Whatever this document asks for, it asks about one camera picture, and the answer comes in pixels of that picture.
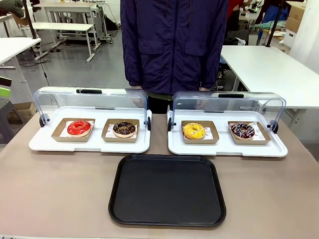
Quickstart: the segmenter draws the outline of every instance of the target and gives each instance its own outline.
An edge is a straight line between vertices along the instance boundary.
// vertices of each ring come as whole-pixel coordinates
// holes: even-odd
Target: drawstring
[[[189,0],[189,16],[188,16],[188,23],[187,23],[187,27],[189,27],[189,23],[190,23],[190,15],[191,15],[191,0]]]
[[[166,13],[167,13],[167,7],[168,7],[168,0],[166,0],[166,7],[165,7],[164,16],[165,16],[165,15],[166,15]]]

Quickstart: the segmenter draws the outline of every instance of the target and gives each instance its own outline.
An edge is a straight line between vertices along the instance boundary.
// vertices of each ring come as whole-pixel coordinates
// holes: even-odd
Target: jacket zipper
[[[170,71],[170,86],[169,91],[172,92],[172,85],[174,81],[174,64],[175,64],[175,45],[176,45],[176,26],[177,26],[177,16],[178,15],[178,0],[175,3],[175,21],[174,21],[174,35],[173,35],[173,47],[172,47],[172,60],[171,60],[171,71]]]

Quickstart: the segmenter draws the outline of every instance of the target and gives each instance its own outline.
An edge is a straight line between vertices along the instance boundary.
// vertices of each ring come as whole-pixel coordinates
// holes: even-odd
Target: yellow glazed donut
[[[183,133],[189,139],[202,139],[205,137],[205,128],[198,123],[188,123],[184,126]]]

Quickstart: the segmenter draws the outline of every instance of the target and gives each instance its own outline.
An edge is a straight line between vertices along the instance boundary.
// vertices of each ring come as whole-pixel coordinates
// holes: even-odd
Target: donut
[[[184,126],[183,133],[188,139],[202,139],[205,137],[205,128],[198,123],[188,123]]]
[[[251,125],[243,122],[233,124],[230,126],[230,129],[237,139],[250,140],[255,135],[254,128]]]
[[[91,131],[91,128],[92,126],[89,122],[78,120],[78,121],[72,122],[68,126],[67,131],[69,135],[71,135],[72,137],[84,137],[89,134],[89,132]]]
[[[129,138],[135,134],[136,128],[130,122],[122,121],[113,126],[113,133],[120,138]]]

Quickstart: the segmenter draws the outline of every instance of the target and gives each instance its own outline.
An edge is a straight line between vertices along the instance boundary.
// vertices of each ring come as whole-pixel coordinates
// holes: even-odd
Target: white display tray
[[[242,155],[258,157],[284,157],[288,150],[278,135],[267,128],[265,118],[250,111],[225,111],[224,113],[205,113],[204,111],[175,111],[176,125],[168,132],[168,148],[179,155]],[[167,114],[167,122],[172,118],[172,111]],[[181,132],[182,120],[210,120],[213,121],[219,141],[216,144],[185,144]],[[229,129],[228,121],[258,121],[268,132],[271,141],[266,145],[236,145]]]
[[[152,119],[152,112],[147,111]],[[63,118],[93,118],[94,128],[87,142],[57,142],[51,136]],[[108,119],[140,120],[139,135],[135,143],[104,142],[102,130]],[[61,107],[50,117],[50,122],[39,129],[29,142],[36,151],[96,151],[115,153],[142,153],[150,146],[151,132],[144,125],[145,110],[133,108],[115,108],[114,110],[95,109],[94,107]]]

